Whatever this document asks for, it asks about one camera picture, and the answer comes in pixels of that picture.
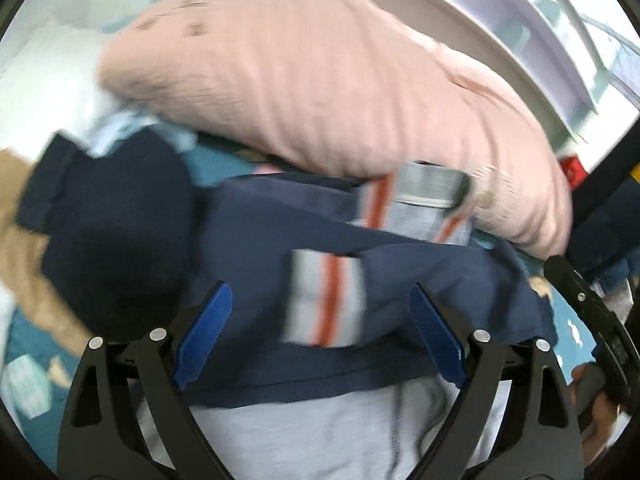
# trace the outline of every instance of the white pattern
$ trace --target white pattern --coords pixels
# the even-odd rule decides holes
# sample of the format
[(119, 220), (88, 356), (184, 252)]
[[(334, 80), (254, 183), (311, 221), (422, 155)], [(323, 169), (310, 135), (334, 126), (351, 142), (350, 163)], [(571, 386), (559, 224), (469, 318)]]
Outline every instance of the white pattern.
[(574, 341), (575, 343), (582, 348), (582, 340), (580, 339), (580, 331), (578, 330), (578, 327), (575, 326), (570, 319), (568, 319), (566, 321), (567, 325), (569, 325), (569, 328), (571, 329), (571, 335), (574, 336)]
[(14, 398), (15, 407), (28, 419), (51, 409), (52, 391), (47, 373), (28, 354), (11, 361), (4, 372)]

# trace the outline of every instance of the finger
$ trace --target finger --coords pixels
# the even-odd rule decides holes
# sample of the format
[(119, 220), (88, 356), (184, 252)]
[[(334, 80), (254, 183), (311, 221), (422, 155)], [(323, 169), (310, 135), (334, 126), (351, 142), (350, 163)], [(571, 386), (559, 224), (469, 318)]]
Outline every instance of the finger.
[(584, 371), (587, 369), (587, 364), (581, 364), (580, 366), (575, 367), (573, 370), (571, 370), (571, 377), (573, 378), (574, 381), (579, 381), (582, 376), (584, 375)]
[(569, 400), (574, 406), (575, 406), (575, 399), (577, 395), (577, 389), (578, 389), (577, 384), (575, 382), (569, 384)]
[(619, 407), (613, 404), (604, 393), (596, 397), (593, 403), (595, 432), (582, 444), (585, 465), (593, 462), (613, 436), (618, 412)]

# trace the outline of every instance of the pink pillow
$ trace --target pink pillow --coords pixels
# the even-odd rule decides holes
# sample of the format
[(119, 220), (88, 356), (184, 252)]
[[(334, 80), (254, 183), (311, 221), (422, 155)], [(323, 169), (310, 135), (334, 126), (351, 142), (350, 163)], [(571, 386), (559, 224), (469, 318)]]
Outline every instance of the pink pillow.
[(539, 257), (566, 246), (568, 186), (513, 89), (369, 0), (165, 0), (114, 38), (100, 75), (174, 121), (306, 170), (458, 168), (476, 177), (480, 228)]

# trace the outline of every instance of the striped trim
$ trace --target striped trim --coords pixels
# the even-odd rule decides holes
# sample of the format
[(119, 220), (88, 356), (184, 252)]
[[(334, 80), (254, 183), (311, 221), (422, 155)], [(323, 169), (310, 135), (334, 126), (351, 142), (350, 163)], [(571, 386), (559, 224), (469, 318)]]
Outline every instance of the striped trim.
[[(373, 182), (367, 189), (367, 216), (365, 226), (371, 229), (382, 229), (385, 224), (386, 213), (393, 197), (395, 175), (385, 175)], [(315, 346), (331, 347), (338, 332), (339, 313), (343, 308), (344, 272), (342, 270), (343, 256), (325, 255), (323, 282), (325, 293), (318, 308), (320, 320), (318, 332), (314, 339)]]
[(459, 227), (472, 217), (475, 208), (474, 201), (470, 200), (467, 204), (463, 205), (462, 208), (458, 209), (455, 215), (446, 219), (440, 227), (438, 234), (433, 238), (433, 243), (447, 243)]
[(317, 323), (315, 346), (331, 346), (337, 331), (336, 321), (338, 304), (344, 297), (342, 288), (342, 258), (334, 254), (324, 256), (323, 273), (324, 294), (320, 297), (321, 306), (318, 308), (320, 320)]
[[(339, 290), (327, 289), (328, 254), (312, 250), (293, 252), (293, 272), (284, 340), (309, 346), (338, 348), (356, 344), (362, 335), (367, 295), (359, 258), (335, 258), (341, 279)], [(334, 307), (329, 310), (328, 303)]]
[[(449, 214), (444, 209), (396, 203), (396, 180), (396, 174), (389, 174), (362, 186), (354, 224), (437, 243), (446, 243), (468, 228), (472, 200)], [(417, 215), (414, 208), (420, 210)], [(407, 218), (413, 222), (406, 223)], [(322, 348), (352, 346), (360, 340), (366, 307), (359, 258), (293, 251), (285, 341)]]

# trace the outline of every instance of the orange stripe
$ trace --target orange stripe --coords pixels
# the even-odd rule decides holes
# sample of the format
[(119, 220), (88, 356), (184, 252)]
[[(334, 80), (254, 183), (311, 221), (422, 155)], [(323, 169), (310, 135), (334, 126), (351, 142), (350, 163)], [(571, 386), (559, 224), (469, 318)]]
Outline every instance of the orange stripe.
[(441, 227), (440, 232), (433, 239), (433, 243), (443, 244), (444, 242), (449, 240), (449, 238), (451, 238), (451, 235), (456, 232), (458, 227), (460, 227), (460, 224), (462, 224), (462, 222), (464, 222), (467, 218), (469, 218), (469, 215), (471, 214), (472, 211), (473, 211), (473, 207), (470, 204), (469, 206), (466, 206), (462, 211), (460, 211), (452, 219), (446, 221), (444, 225)]
[(367, 218), (367, 227), (382, 229), (385, 226), (386, 210), (389, 206), (393, 182), (394, 176), (389, 173), (374, 184), (373, 206)]
[(324, 294), (319, 307), (320, 323), (316, 333), (316, 346), (329, 346), (337, 333), (338, 303), (342, 299), (342, 259), (334, 254), (324, 258)]
[[(393, 191), (394, 176), (388, 174), (373, 184), (373, 200), (367, 215), (366, 226), (382, 229), (385, 225), (386, 210)], [(338, 333), (338, 314), (344, 295), (344, 274), (342, 258), (327, 254), (324, 258), (324, 294), (318, 311), (320, 319), (317, 324), (314, 344), (331, 346)]]

